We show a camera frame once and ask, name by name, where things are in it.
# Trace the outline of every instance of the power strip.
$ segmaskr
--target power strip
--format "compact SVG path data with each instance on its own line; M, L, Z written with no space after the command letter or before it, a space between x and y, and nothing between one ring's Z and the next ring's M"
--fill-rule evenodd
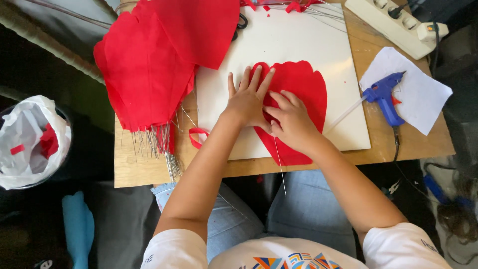
M436 47L436 37L430 38L435 36L434 28L430 27L433 24L421 23L403 10L397 20L391 18L388 11L397 8L398 5L390 0L347 0L345 7L414 59L422 58ZM442 23L437 24L439 36L447 35L448 27Z

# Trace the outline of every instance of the plug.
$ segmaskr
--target plug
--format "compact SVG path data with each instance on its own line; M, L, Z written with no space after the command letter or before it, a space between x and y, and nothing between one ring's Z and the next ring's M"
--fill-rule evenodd
M396 20L397 20L398 18L400 18L400 12L402 11L402 9L403 9L404 7L405 7L405 5L402 5L402 6L398 7L398 8L394 8L394 9L388 11L389 16L390 16L392 19L396 19Z

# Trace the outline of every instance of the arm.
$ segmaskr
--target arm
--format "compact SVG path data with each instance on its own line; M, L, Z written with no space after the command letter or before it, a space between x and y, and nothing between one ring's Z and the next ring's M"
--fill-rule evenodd
M309 156L322 173L360 243L371 228L385 228L407 222L398 208L360 170L316 129L304 103L293 93L282 91L270 95L280 108L264 110L281 122L272 121L272 131L292 149Z
M221 184L232 147L244 126L260 126L271 132L262 114L262 102L274 75L271 70L256 91L261 70L249 84L250 67L246 68L239 90L228 77L229 101L211 134L194 157L165 205L154 235L170 229L186 229L207 241L207 220Z

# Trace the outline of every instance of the white t-shirt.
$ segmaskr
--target white t-shirt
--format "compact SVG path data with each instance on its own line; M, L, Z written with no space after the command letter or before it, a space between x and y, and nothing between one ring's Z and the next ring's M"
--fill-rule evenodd
M367 264L322 244L299 238L248 240L212 259L196 233L157 234L144 252L142 269L451 269L421 228L400 223L371 229L363 243Z

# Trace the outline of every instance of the hand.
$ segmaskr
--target hand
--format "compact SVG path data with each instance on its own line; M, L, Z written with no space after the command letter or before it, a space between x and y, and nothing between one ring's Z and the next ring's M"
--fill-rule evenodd
M250 70L251 68L249 66L246 67L238 91L236 91L236 88L234 87L232 73L229 73L229 101L223 114L227 114L234 118L234 120L238 120L242 126L258 126L270 134L272 132L271 124L264 118L264 114L262 113L262 103L272 77L274 76L275 69L272 68L269 71L264 81L259 86L259 89L257 89L257 86L259 84L262 66L257 67L249 84Z
M279 125L275 120L271 121L272 135L293 150L310 156L313 153L311 150L315 150L313 145L324 137L307 114L304 102L285 90L281 93L271 91L269 94L276 100L279 108L265 106L264 111L281 122Z

